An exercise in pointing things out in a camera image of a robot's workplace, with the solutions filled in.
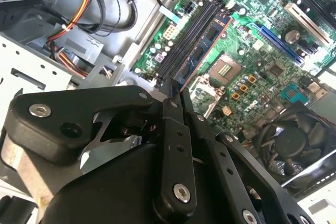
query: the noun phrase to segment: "pcie slot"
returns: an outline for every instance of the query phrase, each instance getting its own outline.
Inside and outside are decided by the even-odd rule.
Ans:
[[[333,41],[322,31],[296,4],[288,3],[285,6],[287,11],[298,23],[300,23],[318,42],[330,47]]]
[[[281,39],[279,39],[274,33],[272,33],[267,27],[263,25],[257,25],[251,23],[250,26],[260,32],[265,38],[267,38],[272,44],[284,52],[291,60],[296,64],[302,64],[304,60],[294,52],[290,47],[288,47]]]
[[[310,8],[314,8],[321,16],[321,18],[327,23],[330,28],[336,30],[336,20],[335,18],[325,11],[325,8],[318,3],[316,0],[302,0]]]

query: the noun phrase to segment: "cpu fan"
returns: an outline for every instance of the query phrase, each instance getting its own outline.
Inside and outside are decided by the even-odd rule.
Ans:
[[[318,162],[336,149],[335,125],[301,102],[293,104],[261,129],[253,143],[265,168],[279,183],[286,182],[312,164],[318,166],[291,183],[292,191],[304,189],[319,175],[336,169],[335,155]]]

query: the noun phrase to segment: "bolt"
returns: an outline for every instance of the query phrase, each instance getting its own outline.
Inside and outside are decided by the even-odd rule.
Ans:
[[[149,127],[150,131],[154,131],[155,129],[156,129],[156,125],[155,124],[153,124],[152,126]]]
[[[188,203],[190,201],[190,192],[188,190],[188,188],[186,188],[184,185],[182,184],[176,184],[174,186],[174,195],[175,197],[180,200],[183,203]]]
[[[147,95],[145,93],[142,93],[142,92],[139,93],[139,96],[141,96],[143,99],[147,99],[148,98]]]
[[[300,216],[303,224],[310,224],[310,222],[304,217],[304,216]]]
[[[204,117],[202,117],[201,115],[197,115],[197,118],[198,118],[201,122],[204,122],[204,121],[205,121]]]
[[[248,210],[243,211],[243,217],[244,217],[244,220],[246,221],[246,223],[248,223],[248,224],[257,224],[258,223],[256,217],[254,217],[254,215]]]
[[[232,139],[232,137],[230,137],[230,136],[226,135],[226,136],[225,136],[225,138],[226,138],[226,140],[228,140],[230,143],[232,143],[232,142],[233,142],[233,139]]]
[[[173,105],[175,108],[179,107],[175,102],[170,102],[170,104]]]
[[[51,109],[44,104],[34,104],[30,106],[29,112],[38,118],[47,118],[51,115]]]

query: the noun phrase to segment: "ram slot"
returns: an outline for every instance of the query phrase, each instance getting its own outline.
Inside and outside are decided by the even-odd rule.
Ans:
[[[207,2],[200,13],[191,24],[191,27],[184,33],[177,44],[174,45],[167,57],[162,62],[157,72],[159,80],[166,80],[182,66],[190,51],[195,47],[193,41],[197,41],[203,31],[209,25],[213,17],[223,8],[220,1]]]

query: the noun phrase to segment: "blue pcie slot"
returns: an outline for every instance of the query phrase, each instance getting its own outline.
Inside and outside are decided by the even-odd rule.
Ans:
[[[284,52],[291,60],[293,60],[296,64],[301,65],[304,63],[304,60],[294,52],[289,46],[287,46],[281,39],[275,36],[271,30],[263,25],[257,25],[255,23],[251,23],[250,26],[260,32],[265,38],[271,41],[277,48],[279,48],[282,52]]]

